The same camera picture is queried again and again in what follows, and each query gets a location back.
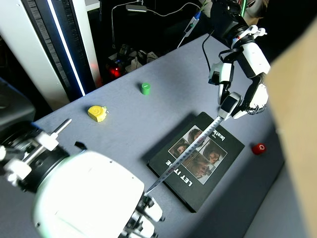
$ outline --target red cap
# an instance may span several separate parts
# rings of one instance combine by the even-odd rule
[[[252,152],[256,155],[260,155],[266,151],[266,146],[263,143],[259,143],[256,146],[252,147]]]

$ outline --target measuring tape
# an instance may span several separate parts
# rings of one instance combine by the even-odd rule
[[[223,121],[224,119],[220,116],[217,118],[204,130],[197,139],[188,146],[188,148],[175,160],[175,162],[158,178],[158,180],[153,183],[153,185],[146,191],[145,195],[149,194],[154,188],[156,188],[161,182],[163,182],[167,177],[181,165],[181,163],[186,160],[192,152],[200,146],[200,144],[206,140],[213,130]]]

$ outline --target book cover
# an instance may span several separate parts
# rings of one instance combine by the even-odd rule
[[[212,121],[206,113],[200,113],[150,159],[148,166],[162,175]],[[197,212],[243,148],[237,138],[218,126],[164,183],[192,212]]]

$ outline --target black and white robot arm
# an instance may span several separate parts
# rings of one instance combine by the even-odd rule
[[[230,94],[234,61],[238,61],[245,75],[252,80],[243,101],[232,113],[237,119],[245,114],[257,114],[265,110],[268,101],[265,75],[270,70],[264,54],[255,43],[255,38],[266,34],[256,25],[248,26],[240,15],[240,5],[235,0],[213,0],[211,21],[213,35],[230,49],[220,52],[220,62],[211,67],[209,83],[218,85],[218,103],[222,104]]]

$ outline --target gray tabletop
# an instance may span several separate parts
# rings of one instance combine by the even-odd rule
[[[66,118],[72,123],[58,140],[73,154],[76,140],[90,150],[116,160],[148,188],[157,177],[148,160],[200,112],[217,115],[216,86],[208,84],[208,67],[200,37],[128,75],[66,105],[37,121],[47,131]],[[214,38],[205,44],[211,63],[226,47]],[[143,82],[151,94],[140,92]],[[251,81],[238,64],[232,91],[244,95]],[[100,123],[87,115],[92,105],[107,106],[109,114]],[[151,195],[161,205],[166,221],[157,223],[161,238],[243,237],[283,164],[283,155],[269,108],[258,115],[225,121],[222,126],[245,148],[221,179],[198,213],[190,213],[164,185]],[[263,142],[267,152],[253,155],[250,145]],[[30,219],[33,195],[0,181],[0,234],[5,238],[37,238]]]

